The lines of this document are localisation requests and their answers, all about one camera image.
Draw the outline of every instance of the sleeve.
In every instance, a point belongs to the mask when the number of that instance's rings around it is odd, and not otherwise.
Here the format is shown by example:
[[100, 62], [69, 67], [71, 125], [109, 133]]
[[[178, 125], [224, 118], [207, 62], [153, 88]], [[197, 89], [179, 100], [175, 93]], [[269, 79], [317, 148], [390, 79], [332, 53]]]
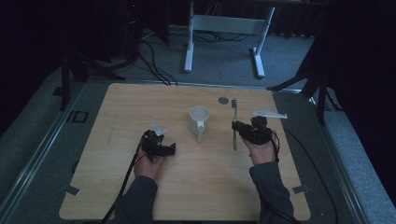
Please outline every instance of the sleeve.
[[116, 201], [116, 216], [111, 224], [152, 223], [157, 188], [153, 179], [137, 176], [128, 191]]
[[249, 169], [249, 172], [262, 202], [260, 222], [290, 224], [290, 221], [287, 221], [282, 215], [294, 219], [294, 210], [290, 201], [290, 193], [282, 183], [278, 163], [267, 162], [255, 165]]

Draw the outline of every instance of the white metal frame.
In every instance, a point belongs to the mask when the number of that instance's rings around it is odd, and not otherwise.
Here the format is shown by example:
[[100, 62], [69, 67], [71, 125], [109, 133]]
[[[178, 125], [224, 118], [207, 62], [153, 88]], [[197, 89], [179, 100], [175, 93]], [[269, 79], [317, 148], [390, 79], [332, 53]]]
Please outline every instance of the white metal frame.
[[265, 37], [267, 36], [274, 10], [274, 7], [269, 7], [269, 11], [266, 13], [267, 15], [264, 20], [194, 15], [194, 2], [190, 1], [189, 44], [187, 46], [184, 70], [189, 73], [192, 69], [192, 54], [194, 51], [194, 43], [192, 42], [193, 31], [214, 31], [244, 35], [259, 35], [259, 44], [257, 48], [253, 48], [252, 52], [256, 64], [257, 75], [259, 77], [265, 77], [260, 53], [262, 52], [262, 45], [264, 44]]

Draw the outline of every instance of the cup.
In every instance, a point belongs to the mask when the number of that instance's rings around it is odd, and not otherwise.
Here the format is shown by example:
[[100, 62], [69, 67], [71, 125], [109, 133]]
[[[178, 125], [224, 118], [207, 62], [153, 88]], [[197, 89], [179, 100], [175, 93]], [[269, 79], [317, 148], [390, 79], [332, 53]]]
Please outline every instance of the cup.
[[195, 106], [190, 110], [190, 129], [197, 135], [197, 142], [202, 142], [202, 136], [206, 131], [209, 110], [201, 105]]

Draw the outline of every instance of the controller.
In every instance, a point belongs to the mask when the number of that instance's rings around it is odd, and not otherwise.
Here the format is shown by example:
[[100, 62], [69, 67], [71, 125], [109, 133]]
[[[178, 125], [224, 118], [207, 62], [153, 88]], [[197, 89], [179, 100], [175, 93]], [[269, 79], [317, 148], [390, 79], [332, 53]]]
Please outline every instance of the controller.
[[238, 131], [239, 135], [256, 145], [262, 145], [271, 141], [273, 131], [267, 128], [266, 117], [254, 117], [250, 121], [251, 125], [241, 121], [233, 121], [233, 130]]
[[143, 133], [140, 143], [142, 150], [146, 152], [146, 155], [150, 161], [152, 161], [155, 156], [165, 157], [175, 155], [176, 143], [169, 147], [163, 146], [161, 144], [163, 138], [163, 134], [157, 135], [152, 130], [147, 130]]

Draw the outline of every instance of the person's right hand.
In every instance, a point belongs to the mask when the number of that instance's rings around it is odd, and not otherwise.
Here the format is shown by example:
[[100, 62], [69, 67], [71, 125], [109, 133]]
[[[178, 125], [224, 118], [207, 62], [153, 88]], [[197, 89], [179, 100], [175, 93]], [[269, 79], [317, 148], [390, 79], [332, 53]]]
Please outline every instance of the person's right hand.
[[144, 175], [156, 181], [165, 157], [154, 158], [151, 162], [142, 148], [139, 148], [137, 159], [139, 161], [134, 165], [134, 176]]
[[[276, 142], [276, 131], [273, 131], [272, 137], [274, 142]], [[266, 162], [275, 162], [276, 154], [274, 151], [274, 145], [271, 141], [268, 141], [267, 143], [258, 146], [243, 137], [242, 140], [250, 151], [249, 157], [251, 158], [253, 165], [258, 165]]]

